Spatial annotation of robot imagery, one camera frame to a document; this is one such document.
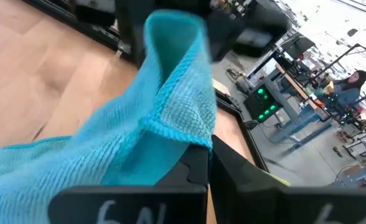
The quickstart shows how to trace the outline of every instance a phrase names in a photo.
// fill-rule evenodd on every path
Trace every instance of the blue microfiber towel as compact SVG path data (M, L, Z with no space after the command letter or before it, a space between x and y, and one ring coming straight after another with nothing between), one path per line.
M48 223L47 207L76 185L153 185L189 144L211 150L216 100L202 19L157 11L147 58L120 97L74 135L0 149L0 223Z

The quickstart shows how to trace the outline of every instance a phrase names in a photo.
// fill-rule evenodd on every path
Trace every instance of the person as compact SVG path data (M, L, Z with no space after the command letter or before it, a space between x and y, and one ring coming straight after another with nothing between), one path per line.
M326 95L333 95L338 94L337 102L341 106L347 106L351 103L354 103L359 95L362 85L364 85L366 81L366 72L362 70L357 70L354 72L350 77L343 79L343 80L334 80L333 84L334 87L327 86L328 83L321 84L321 88L316 91L316 96L322 101L324 98L324 89L327 92ZM292 132L290 136L298 133L303 128L305 128L309 123L313 123L319 119L321 119L321 115L317 114L315 110L311 107L310 104L305 106L300 114L299 118L303 119L308 117L309 115L313 114L314 116L310 117L306 122L299 124ZM292 125L292 121L286 122L284 125L277 124L277 127L280 129L285 129L289 125Z

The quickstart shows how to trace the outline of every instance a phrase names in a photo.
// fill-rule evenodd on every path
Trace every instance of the table leg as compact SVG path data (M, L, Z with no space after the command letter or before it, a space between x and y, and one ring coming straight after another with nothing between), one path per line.
M281 126L283 125L283 121L281 121L281 118L279 117L278 112L274 114L275 118L277 119L278 123L281 124Z
M300 118L300 122L298 124L295 124L294 122L292 122L289 126L283 128L282 130L277 131L277 133L273 134L272 137L270 138L270 140L273 143L281 142L282 140L288 138L294 129L296 129L299 125L307 122L313 116L317 116L317 114L309 113L308 115L304 116L303 118Z
M295 152L301 146L304 146L305 144L309 143L310 141L312 141L313 139L318 137L320 134L322 134L324 131L328 130L330 127L332 127L332 124L331 124L330 121L324 123L320 128L318 128L317 130L315 130L314 132L309 134L307 137L302 139L300 142L296 143L295 145L293 145L292 147L290 147L286 151L282 152L280 154L280 158L283 158L283 157L291 154L292 152Z

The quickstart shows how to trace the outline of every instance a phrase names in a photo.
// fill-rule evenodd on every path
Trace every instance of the wooden countertop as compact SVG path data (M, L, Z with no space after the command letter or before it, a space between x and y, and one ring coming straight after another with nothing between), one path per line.
M0 147L74 134L136 74L76 30L22 1L0 0ZM215 134L253 163L235 117L218 110Z
M281 67L281 65L279 63L277 63L275 65L275 67L282 73L284 74L283 76L290 82L290 84L293 86L293 88L295 88L295 90L300 94L300 96L304 99L304 100L308 100L309 97L306 94L306 92L303 90L304 87L300 84L300 83L296 83L294 81L294 79L292 77L290 77L288 74L286 74L286 71ZM312 100L308 100L308 104L311 105L311 107L314 110L317 110L319 113L321 113L321 115L323 116L327 116L326 113L323 110L319 109L319 106L317 106Z

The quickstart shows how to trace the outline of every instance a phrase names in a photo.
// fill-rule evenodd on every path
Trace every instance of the gray floor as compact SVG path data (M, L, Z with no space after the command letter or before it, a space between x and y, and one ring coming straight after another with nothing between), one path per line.
M245 58L245 60L240 61L244 67L250 68L256 60ZM223 60L222 62L215 64L213 67L213 77L228 87L231 95L238 99L239 102L242 102L245 99L245 96L237 91L235 85L225 74L226 68L230 66L234 65L228 60ZM290 99L290 103L295 105L295 109L299 111L298 103L294 98ZM250 120L250 115L243 105L241 105L241 110L243 111L242 114L244 118ZM282 118L288 120L288 117L283 110L280 110L279 114ZM329 129L289 156L279 159L277 155L291 147L293 143L286 140L280 144L273 144L268 140L268 137L276 130L276 128L274 128L274 124L276 123L277 119L272 116L266 120L266 122L253 129L251 133L263 158L277 162L277 166L267 162L270 172L285 179L291 185L325 186L335 180L337 173L343 167L356 164L356 161L341 149L342 143L336 138L336 129L334 128ZM296 137L302 139L320 125L321 123L310 124L302 130L302 132L296 134ZM344 156L339 157L332 150L333 146L339 147Z

